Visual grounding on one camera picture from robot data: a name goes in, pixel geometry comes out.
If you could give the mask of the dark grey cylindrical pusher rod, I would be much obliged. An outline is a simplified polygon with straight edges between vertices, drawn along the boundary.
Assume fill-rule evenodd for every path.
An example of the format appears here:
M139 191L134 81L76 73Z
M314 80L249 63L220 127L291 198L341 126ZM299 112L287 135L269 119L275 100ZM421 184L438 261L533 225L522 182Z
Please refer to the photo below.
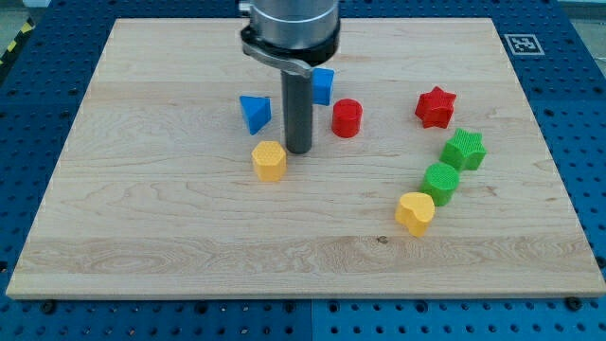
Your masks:
M281 94L286 147L295 154L312 148L312 78L282 71Z

